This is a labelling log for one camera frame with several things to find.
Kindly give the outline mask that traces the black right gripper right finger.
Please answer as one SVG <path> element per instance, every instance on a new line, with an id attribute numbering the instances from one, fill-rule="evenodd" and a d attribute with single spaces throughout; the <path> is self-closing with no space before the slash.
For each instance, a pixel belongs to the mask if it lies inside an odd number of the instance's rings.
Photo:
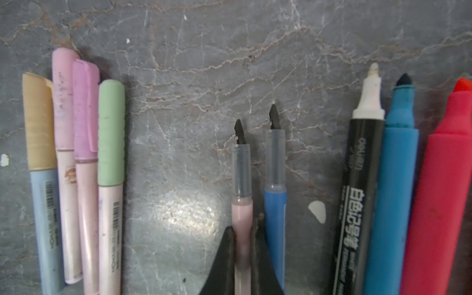
<path id="1" fill-rule="evenodd" d="M 251 293 L 284 295 L 272 265 L 265 233 L 265 215 L 260 213 L 253 221 L 251 231 Z"/>

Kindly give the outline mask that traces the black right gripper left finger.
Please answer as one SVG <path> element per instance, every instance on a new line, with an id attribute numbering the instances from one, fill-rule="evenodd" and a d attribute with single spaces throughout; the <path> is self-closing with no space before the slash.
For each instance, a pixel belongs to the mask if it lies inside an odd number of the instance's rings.
<path id="1" fill-rule="evenodd" d="M 235 295 L 235 261 L 234 230 L 232 226 L 228 226 L 199 295 Z"/>

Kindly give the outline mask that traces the dark blue pen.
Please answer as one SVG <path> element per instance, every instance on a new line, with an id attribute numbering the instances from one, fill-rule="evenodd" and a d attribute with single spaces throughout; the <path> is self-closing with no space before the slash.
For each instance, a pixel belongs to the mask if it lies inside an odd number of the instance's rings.
<path id="1" fill-rule="evenodd" d="M 275 275 L 281 288 L 285 287 L 285 217 L 286 138 L 281 128 L 275 104 L 269 111 L 270 129 L 265 136 L 265 237 Z"/>

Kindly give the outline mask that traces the light pink cap pen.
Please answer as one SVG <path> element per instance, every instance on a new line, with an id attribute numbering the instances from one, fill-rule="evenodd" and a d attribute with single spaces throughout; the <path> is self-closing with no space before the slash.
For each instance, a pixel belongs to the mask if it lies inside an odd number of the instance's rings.
<path id="1" fill-rule="evenodd" d="M 235 294 L 251 293 L 251 229 L 253 199 L 251 188 L 250 145 L 240 119 L 235 127 L 236 145 L 232 147 L 232 227 L 235 236 Z"/>

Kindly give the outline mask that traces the light blue marker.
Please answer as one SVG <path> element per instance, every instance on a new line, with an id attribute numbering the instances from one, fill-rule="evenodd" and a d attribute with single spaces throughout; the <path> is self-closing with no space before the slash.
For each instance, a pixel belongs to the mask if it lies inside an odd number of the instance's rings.
<path id="1" fill-rule="evenodd" d="M 413 196 L 419 131 L 414 122 L 415 88 L 404 73 L 392 93 L 383 132 L 374 222 L 364 294 L 397 295 Z"/>

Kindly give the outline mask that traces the black marker white cap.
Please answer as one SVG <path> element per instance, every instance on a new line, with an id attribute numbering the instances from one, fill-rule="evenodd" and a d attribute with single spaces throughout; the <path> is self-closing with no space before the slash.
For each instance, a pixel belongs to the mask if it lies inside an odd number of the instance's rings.
<path id="1" fill-rule="evenodd" d="M 385 127 L 381 81 L 373 63 L 349 122 L 329 295 L 363 293 Z"/>

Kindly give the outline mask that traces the pink marker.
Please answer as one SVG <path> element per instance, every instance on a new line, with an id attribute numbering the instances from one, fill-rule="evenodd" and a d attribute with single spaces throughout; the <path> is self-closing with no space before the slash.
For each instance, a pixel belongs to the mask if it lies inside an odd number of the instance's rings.
<path id="1" fill-rule="evenodd" d="M 472 83 L 456 82 L 428 137 L 406 241 L 400 294 L 444 295 L 472 177 Z"/>

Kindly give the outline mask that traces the green cap pen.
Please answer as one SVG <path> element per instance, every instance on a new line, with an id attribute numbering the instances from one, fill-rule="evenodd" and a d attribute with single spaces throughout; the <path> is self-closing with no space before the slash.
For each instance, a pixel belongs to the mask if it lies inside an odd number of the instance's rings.
<path id="1" fill-rule="evenodd" d="M 99 86 L 98 219 L 99 293 L 121 294 L 125 179 L 125 87 L 113 79 Z"/>

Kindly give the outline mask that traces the purple cap pink pen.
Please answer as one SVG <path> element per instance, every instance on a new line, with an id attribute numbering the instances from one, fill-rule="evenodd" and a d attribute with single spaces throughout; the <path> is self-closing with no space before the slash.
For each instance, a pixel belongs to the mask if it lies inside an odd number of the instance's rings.
<path id="1" fill-rule="evenodd" d="M 98 92 L 97 65 L 73 62 L 74 157 L 84 294 L 99 293 L 98 258 Z"/>

